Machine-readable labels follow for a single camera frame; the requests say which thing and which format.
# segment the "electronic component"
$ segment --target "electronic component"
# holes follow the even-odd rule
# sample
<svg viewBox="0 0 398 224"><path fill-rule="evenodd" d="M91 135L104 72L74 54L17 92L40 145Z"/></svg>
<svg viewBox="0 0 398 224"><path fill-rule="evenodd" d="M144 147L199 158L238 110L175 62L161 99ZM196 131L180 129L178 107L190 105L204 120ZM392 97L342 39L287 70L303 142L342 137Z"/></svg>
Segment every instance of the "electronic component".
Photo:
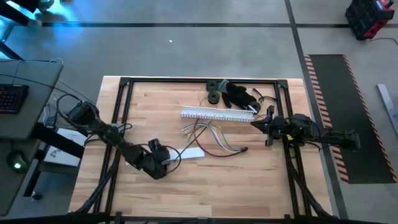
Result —
<svg viewBox="0 0 398 224"><path fill-rule="evenodd" d="M183 118L200 118L200 119L217 119L222 121L254 121L254 111L252 110L234 110L234 109L218 109L205 108L200 106L182 106L181 117Z"/></svg>
<svg viewBox="0 0 398 224"><path fill-rule="evenodd" d="M393 0L353 0L346 17L356 39L372 39L394 17L393 3Z"/></svg>
<svg viewBox="0 0 398 224"><path fill-rule="evenodd" d="M0 113L18 114L28 89L27 85L0 84Z"/></svg>

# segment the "white paper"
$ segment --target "white paper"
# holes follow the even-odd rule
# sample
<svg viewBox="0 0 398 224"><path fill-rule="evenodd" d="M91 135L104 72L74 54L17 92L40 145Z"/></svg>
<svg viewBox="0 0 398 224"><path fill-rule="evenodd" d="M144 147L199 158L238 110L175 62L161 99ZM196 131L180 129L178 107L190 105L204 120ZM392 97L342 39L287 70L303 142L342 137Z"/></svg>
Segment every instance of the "white paper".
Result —
<svg viewBox="0 0 398 224"><path fill-rule="evenodd" d="M178 153L175 152L174 150L170 150L169 153L170 153L170 159L164 161L164 164L168 164L168 163L174 161L178 156ZM201 148L191 147L191 148L186 149L184 151L184 153L181 154L181 159L191 159L191 158L198 158L198 157L204 157L204 156L205 156L205 152L203 152L203 150Z"/></svg>
<svg viewBox="0 0 398 224"><path fill-rule="evenodd" d="M59 128L57 133L81 146L84 145L87 139L86 136L80 134L78 131L73 131L65 128ZM68 166L77 166L80 162L80 158L68 154L56 147L50 146L49 151L45 155L44 161Z"/></svg>

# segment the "black tape roll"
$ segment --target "black tape roll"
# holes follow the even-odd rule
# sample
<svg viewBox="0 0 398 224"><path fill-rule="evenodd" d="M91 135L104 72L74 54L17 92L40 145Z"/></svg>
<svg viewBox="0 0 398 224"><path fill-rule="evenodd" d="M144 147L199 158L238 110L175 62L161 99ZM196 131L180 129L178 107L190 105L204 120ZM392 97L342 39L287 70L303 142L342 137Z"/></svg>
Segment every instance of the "black tape roll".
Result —
<svg viewBox="0 0 398 224"><path fill-rule="evenodd" d="M210 104L215 105L220 101L220 94L218 94L216 91L210 91L207 94L207 100Z"/></svg>
<svg viewBox="0 0 398 224"><path fill-rule="evenodd" d="M259 103L257 103L256 101L253 101L249 104L251 107L253 107L253 109L255 109L257 111L257 113L254 114L258 114L261 110L261 105Z"/></svg>
<svg viewBox="0 0 398 224"><path fill-rule="evenodd" d="M208 81L206 83L206 91L217 91L218 90L218 82Z"/></svg>

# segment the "concrete floor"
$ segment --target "concrete floor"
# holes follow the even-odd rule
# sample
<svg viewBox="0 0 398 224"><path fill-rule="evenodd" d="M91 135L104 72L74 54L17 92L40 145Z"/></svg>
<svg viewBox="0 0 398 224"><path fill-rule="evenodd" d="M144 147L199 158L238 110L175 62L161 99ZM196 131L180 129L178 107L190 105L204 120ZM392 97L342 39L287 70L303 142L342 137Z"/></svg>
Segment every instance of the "concrete floor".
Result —
<svg viewBox="0 0 398 224"><path fill-rule="evenodd" d="M344 12L349 1L290 2L298 24L346 24ZM287 24L289 17L283 1L56 1L50 12L44 16L27 14L47 22L100 22L108 27L33 30L15 26L6 44L25 59L63 58L65 68L60 79L93 101L104 75L303 77L289 27L121 27L126 23L156 22ZM391 24L398 24L397 16ZM377 83L386 84L398 104L398 45L390 40L358 42L349 29L342 28L299 28L298 37L305 54L347 56L398 172L398 138L374 87ZM398 28L385 28L377 37L398 39ZM74 176L46 174L37 185L45 198L27 203L27 199L19 197L7 218L65 213L74 181ZM398 222L397 184L340 185L350 219Z"/></svg>

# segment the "power cord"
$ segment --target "power cord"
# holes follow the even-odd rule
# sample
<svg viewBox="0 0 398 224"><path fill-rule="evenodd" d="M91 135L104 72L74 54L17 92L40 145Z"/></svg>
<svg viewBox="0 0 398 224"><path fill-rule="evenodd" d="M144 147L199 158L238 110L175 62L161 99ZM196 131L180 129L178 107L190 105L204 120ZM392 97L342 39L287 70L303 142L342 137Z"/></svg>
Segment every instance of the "power cord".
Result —
<svg viewBox="0 0 398 224"><path fill-rule="evenodd" d="M181 131L185 131L187 128L190 128L190 127L192 127L193 125L194 125L194 124L189 124L189 125L185 126L184 128L182 128ZM242 149L234 149L234 148L232 148L232 147L228 144L228 141L226 140L225 135L224 135L224 133L223 133L223 131L221 130L220 127L215 126L215 125L212 125L212 124L205 124L205 123L198 123L197 125L199 125L199 126L201 126L201 127L206 126L207 128L209 128L210 131L211 131L211 133L213 134L214 138L216 139L217 144L218 144L220 147L222 147L223 149L225 149L226 151L228 151L228 152L239 152L239 151L242 150ZM215 130L214 128L218 129L218 131L221 133L221 135L222 135L222 137L223 137L223 139L224 139L224 142L225 142L225 144L229 147L229 149L226 148L226 147L221 143L219 137L217 136L217 132L216 132L216 130Z"/></svg>
<svg viewBox="0 0 398 224"><path fill-rule="evenodd" d="M317 147L319 152L320 152L322 149L326 148L326 147L332 146L331 144L329 144L329 145L327 145L327 146L320 147L318 144L316 144L316 143L314 143L314 142L305 142L305 143Z"/></svg>
<svg viewBox="0 0 398 224"><path fill-rule="evenodd" d="M205 127L205 128L199 133L198 137L206 130L206 128L207 128L207 127ZM192 140L189 144L187 144L187 146L185 146L185 148L178 154L177 158L174 159L174 162L177 161L177 159L179 159L179 160L178 160L178 164L177 164L172 170L168 171L168 172L167 172L168 174L171 173L171 172L173 172L173 171L175 171L178 167L180 167L181 159L182 159L182 158L181 158L181 155L185 152L185 150L187 150L187 149L192 145L192 143L193 143L194 141L195 141L195 140Z"/></svg>
<svg viewBox="0 0 398 224"><path fill-rule="evenodd" d="M262 103L264 102L264 99L269 99L269 100L274 100L276 101L276 98L271 97L271 96L263 96L258 90L256 90L255 88L253 88L253 92L257 93L260 98L258 99L258 102Z"/></svg>
<svg viewBox="0 0 398 224"><path fill-rule="evenodd" d="M211 156L215 156L215 157L230 157L230 156L236 156L242 152L246 152L248 149L244 148L243 150L241 150L240 152L235 152L232 154L228 154L228 155L216 155L216 154L212 154L211 152L207 151L198 141L198 136L196 135L196 128L197 128L197 124L198 124L199 119L196 120L195 125L193 126L193 137L194 140L197 142L199 148L201 148L203 150L203 152L211 155Z"/></svg>
<svg viewBox="0 0 398 224"><path fill-rule="evenodd" d="M130 124L130 123L127 123L127 124L122 124L122 125L120 125L119 127L118 127L118 129L120 129L121 127L124 127L124 129L123 129L123 131L126 131L126 130L128 130L128 129L131 129L132 128L132 124ZM87 138L86 138L86 140L85 140L85 142L84 142L84 146L86 146L89 142L93 142L93 141L99 141L99 140L101 140L101 139L99 139L99 138L96 138L96 139L91 139L93 136L94 136L95 134L91 134L91 135L89 135Z"/></svg>
<svg viewBox="0 0 398 224"><path fill-rule="evenodd" d="M393 40L396 43L396 45L398 45L397 39L395 39L393 37L380 37L380 38L376 38L376 39L371 39L370 42L375 41L375 40Z"/></svg>
<svg viewBox="0 0 398 224"><path fill-rule="evenodd" d="M314 121L312 121L311 119L298 119L298 118L285 118L285 120L287 120L287 119L294 119L294 120L297 120L297 121L304 121L304 122L309 122L309 123L312 123L316 128L317 128L317 130L318 130L318 135L319 135L319 139L321 139L321 130L319 129L319 127L318 127L318 125L316 124L316 122L314 122Z"/></svg>

